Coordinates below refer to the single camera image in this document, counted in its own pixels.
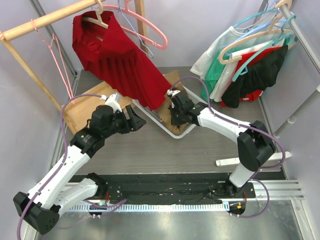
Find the tan cloth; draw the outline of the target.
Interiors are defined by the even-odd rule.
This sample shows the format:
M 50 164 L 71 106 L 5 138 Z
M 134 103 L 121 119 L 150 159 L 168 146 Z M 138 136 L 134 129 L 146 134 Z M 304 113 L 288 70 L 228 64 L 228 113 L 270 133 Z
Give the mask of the tan cloth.
M 172 72 L 165 74 L 164 77 L 171 85 L 173 85 L 175 82 L 177 82 L 180 79 L 180 76 L 179 76 L 179 73 L 177 70 L 174 70 Z M 157 109 L 158 115 L 159 115 L 160 119 L 162 120 L 162 123 L 164 124 L 164 126 L 171 133 L 173 133 L 176 136 L 180 136 L 186 130 L 186 128 L 189 126 L 189 124 L 185 123 L 180 126 L 176 126 L 171 123 L 172 115 L 169 110 L 169 107 L 172 105 L 172 101 L 170 100 L 170 98 L 168 97 L 166 92 L 164 94 L 164 97 L 165 97 L 165 101 Z

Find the red skirt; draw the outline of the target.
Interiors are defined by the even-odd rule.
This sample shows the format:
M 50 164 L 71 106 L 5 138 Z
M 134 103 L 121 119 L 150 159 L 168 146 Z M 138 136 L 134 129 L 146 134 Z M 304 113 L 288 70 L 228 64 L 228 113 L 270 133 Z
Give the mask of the red skirt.
M 125 34 L 114 13 L 101 18 L 107 28 L 85 21 L 88 11 L 73 18 L 72 48 L 84 70 L 108 83 L 122 96 L 138 100 L 143 107 L 158 109 L 171 84 L 145 53 Z

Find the beige plastic hanger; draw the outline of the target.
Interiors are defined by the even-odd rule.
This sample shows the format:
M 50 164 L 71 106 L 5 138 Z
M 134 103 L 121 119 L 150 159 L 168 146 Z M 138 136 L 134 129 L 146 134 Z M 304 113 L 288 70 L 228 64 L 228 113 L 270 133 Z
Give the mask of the beige plastic hanger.
M 88 13 L 85 12 L 85 13 L 82 14 L 81 21 L 82 22 L 88 22 L 88 23 L 91 23 L 91 24 L 95 24 L 95 25 L 100 26 L 100 27 L 102 27 L 104 29 L 108 29 L 109 25 L 107 23 L 105 23 L 103 21 L 103 19 L 102 19 L 102 13 L 104 12 L 104 7 L 103 7 L 103 4 L 102 4 L 102 1 L 101 0 L 95 0 L 95 3 L 98 6 L 98 9 L 95 10 L 96 18 L 88 16 Z

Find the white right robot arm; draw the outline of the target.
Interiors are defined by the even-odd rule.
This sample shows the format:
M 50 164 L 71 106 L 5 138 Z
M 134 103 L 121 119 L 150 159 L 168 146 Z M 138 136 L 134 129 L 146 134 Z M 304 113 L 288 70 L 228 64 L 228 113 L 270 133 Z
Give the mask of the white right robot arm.
M 167 95 L 174 125 L 189 123 L 208 128 L 236 143 L 239 164 L 229 176 L 225 190 L 230 197 L 238 197 L 248 180 L 275 153 L 273 141 L 263 134 L 267 131 L 265 125 L 260 121 L 236 120 L 217 111 L 213 113 L 208 104 L 195 104 L 180 90 L 168 90 Z

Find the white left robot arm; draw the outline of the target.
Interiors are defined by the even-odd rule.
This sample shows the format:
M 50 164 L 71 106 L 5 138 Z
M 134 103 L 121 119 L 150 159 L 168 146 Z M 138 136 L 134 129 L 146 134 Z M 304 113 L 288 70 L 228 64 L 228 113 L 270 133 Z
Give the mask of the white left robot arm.
M 107 138 L 138 131 L 145 124 L 146 121 L 130 105 L 126 106 L 126 112 L 114 110 L 109 105 L 99 105 L 45 177 L 27 193 L 20 191 L 14 196 L 18 215 L 38 233 L 45 235 L 77 203 L 91 197 L 102 199 L 108 184 L 96 173 L 89 173 L 66 192 L 62 192 L 62 188 L 105 145 Z

